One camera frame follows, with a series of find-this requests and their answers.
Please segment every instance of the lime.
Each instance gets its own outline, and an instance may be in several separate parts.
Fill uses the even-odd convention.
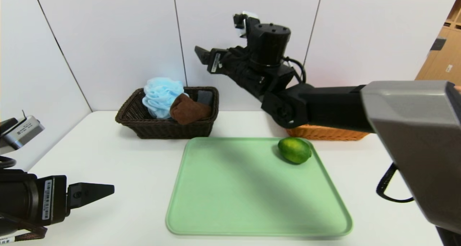
[[[283,138],[278,142],[278,149],[285,159],[296,164],[304,163],[312,156],[309,144],[300,138]]]

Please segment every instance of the wooden cabinet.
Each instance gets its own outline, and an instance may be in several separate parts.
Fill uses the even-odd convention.
[[[431,51],[417,80],[449,80],[461,85],[461,0],[456,0],[439,36],[447,39],[440,51]]]

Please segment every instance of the brown cloth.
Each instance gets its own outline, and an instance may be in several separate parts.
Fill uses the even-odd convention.
[[[186,125],[211,116],[211,107],[195,102],[187,95],[179,95],[170,107],[171,117]]]

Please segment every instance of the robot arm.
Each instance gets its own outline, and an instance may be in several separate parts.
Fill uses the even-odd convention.
[[[247,47],[196,47],[211,74],[224,74],[262,102],[280,126],[303,124],[377,133],[445,245],[461,244],[461,95],[446,81],[382,81],[315,88],[284,64],[290,29],[234,16]],[[286,88],[293,77],[298,84]]]
[[[0,123],[0,155],[22,148],[45,128],[33,116]],[[114,193],[113,185],[76,183],[66,186],[64,175],[38,179],[20,169],[9,169],[14,159],[0,156],[0,237],[18,230],[29,233],[0,239],[0,245],[43,239],[48,226],[64,221],[71,209]]]

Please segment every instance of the sticker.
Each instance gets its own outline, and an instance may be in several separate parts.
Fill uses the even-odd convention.
[[[51,187],[52,186],[53,186],[53,180],[45,181],[45,190],[43,192],[43,211],[41,213],[42,220],[48,220],[50,218]]]
[[[14,242],[14,237],[0,238],[0,245]]]
[[[445,72],[450,72],[452,67],[453,67],[453,65],[449,64],[447,69],[445,70]]]
[[[219,64],[219,58],[221,57],[221,53],[217,53],[214,57],[213,67],[211,68],[211,72],[216,72],[216,68]]]

